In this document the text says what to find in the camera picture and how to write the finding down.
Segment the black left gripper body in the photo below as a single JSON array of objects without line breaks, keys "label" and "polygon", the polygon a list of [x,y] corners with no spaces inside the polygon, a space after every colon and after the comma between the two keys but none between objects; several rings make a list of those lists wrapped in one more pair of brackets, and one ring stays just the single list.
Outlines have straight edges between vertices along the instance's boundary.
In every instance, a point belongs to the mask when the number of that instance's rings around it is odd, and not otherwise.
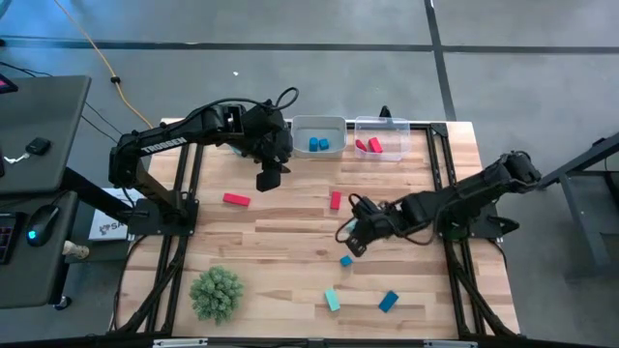
[{"label": "black left gripper body", "polygon": [[244,158],[284,167],[292,152],[292,137],[280,110],[271,103],[241,108],[239,122],[243,137],[239,152]]}]

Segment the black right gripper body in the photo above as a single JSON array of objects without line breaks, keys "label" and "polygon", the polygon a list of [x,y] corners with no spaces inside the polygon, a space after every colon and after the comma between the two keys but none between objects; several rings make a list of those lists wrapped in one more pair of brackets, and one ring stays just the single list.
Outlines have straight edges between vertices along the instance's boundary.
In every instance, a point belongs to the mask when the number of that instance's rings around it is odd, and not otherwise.
[{"label": "black right gripper body", "polygon": [[363,198],[365,209],[364,221],[369,224],[373,232],[380,237],[396,235],[407,237],[413,233],[412,227],[403,217],[392,202],[372,201],[368,197]]}]

